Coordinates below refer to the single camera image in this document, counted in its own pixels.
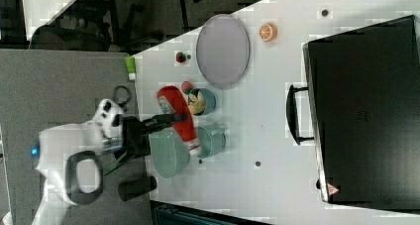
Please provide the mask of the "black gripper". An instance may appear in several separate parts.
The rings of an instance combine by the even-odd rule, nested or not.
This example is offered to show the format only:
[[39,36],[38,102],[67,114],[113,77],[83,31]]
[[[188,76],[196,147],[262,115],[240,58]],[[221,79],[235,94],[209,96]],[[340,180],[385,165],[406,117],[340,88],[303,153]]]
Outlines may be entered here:
[[123,119],[123,148],[114,154],[119,159],[123,154],[128,158],[142,158],[151,154],[149,136],[186,120],[183,114],[160,114],[141,122],[136,117]]

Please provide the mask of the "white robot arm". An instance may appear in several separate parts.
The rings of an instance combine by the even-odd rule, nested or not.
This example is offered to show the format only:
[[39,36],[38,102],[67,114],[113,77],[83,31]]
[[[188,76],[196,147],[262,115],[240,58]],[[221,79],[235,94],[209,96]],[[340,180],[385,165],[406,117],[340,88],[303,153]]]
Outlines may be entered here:
[[100,156],[126,150],[135,133],[143,137],[185,120],[182,114],[160,114],[145,121],[101,115],[43,130],[33,154],[39,157],[36,170],[45,177],[45,185],[32,225],[61,225],[69,207],[91,204],[101,196]]

